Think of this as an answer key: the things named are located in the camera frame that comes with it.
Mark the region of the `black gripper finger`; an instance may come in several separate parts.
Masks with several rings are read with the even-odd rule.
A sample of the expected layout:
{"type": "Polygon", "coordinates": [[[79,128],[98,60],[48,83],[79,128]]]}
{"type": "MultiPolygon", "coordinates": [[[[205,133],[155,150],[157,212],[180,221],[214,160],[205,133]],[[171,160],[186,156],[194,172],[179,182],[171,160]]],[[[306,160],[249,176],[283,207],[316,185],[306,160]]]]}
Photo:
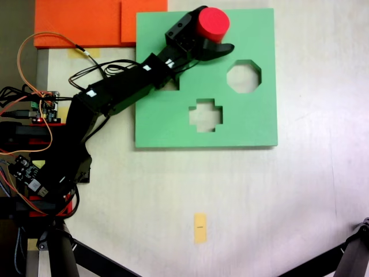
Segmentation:
{"type": "Polygon", "coordinates": [[[216,43],[209,39],[204,39],[199,49],[199,61],[211,61],[221,58],[233,52],[235,46],[231,43],[216,43]]]}
{"type": "Polygon", "coordinates": [[[184,16],[184,27],[185,28],[195,28],[197,26],[199,14],[206,9],[208,6],[200,6],[188,13],[184,16]]]}

